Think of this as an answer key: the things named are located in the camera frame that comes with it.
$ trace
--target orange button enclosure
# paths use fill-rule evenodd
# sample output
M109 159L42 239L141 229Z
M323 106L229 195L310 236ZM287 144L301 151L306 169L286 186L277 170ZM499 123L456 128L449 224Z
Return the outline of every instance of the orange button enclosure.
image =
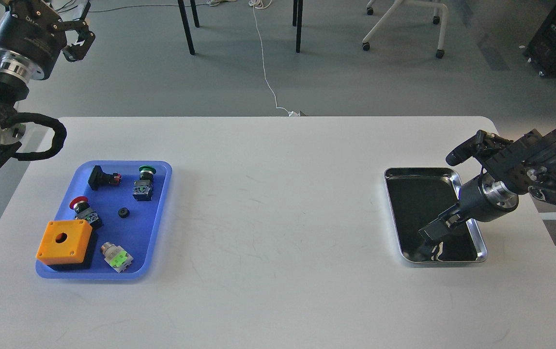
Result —
M84 219L48 222L37 260L45 265L82 263L92 231Z

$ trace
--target chair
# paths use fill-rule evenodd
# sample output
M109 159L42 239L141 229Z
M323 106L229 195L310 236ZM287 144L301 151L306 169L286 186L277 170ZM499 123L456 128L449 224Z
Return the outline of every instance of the chair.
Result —
M439 1L440 0L430 0L430 1L395 0L395 2L388 9L388 11L386 11L386 13L384 13L382 18L380 18L380 20L377 22L377 24L375 24L373 29L371 29L371 31L369 31L369 33L364 37L364 39L362 39L362 49L364 51L368 51L371 48L371 44L369 43L369 40L371 39L373 34L376 33L379 27L381 27L382 24L386 20L388 20L389 16L393 14L394 11L396 11L396 9L398 9L400 5L433 7L433 24L439 24L440 22L442 24L440 26L439 41L437 42L437 52L435 53L435 56L437 58L442 58L444 56L444 38L446 37L446 26L448 26L448 7L446 7L446 5L444 4L441 4ZM370 16L373 14L372 5L374 2L375 0L369 0L369 4L367 4L366 6L366 13Z

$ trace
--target stainless steel tray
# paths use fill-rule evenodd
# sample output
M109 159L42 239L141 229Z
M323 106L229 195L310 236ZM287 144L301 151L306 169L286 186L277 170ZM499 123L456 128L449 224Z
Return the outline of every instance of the stainless steel tray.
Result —
M487 248L473 219L457 227L456 235L444 242L439 260L422 260L416 253L424 241L418 230L457 201L461 179L456 172L449 168L388 168L385 181L398 245L406 260L439 265L487 258Z

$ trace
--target hole in orange box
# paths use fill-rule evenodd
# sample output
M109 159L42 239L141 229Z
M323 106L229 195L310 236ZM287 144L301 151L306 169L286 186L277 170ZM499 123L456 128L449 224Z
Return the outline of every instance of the hole in orange box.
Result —
M58 234L58 236L56 236L56 239L54 239L54 241L56 241L56 243L62 243L65 240L67 240L67 234L65 234L65 233Z

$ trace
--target white table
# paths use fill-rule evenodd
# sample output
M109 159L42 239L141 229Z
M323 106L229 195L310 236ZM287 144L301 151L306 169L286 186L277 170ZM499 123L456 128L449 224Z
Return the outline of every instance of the white table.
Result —
M0 348L556 348L556 250L529 199L480 224L484 263L398 254L384 170L445 166L487 119L61 121L65 148L28 167L0 221ZM92 159L172 165L152 267L39 278L45 224ZM479 165L455 169L467 181Z

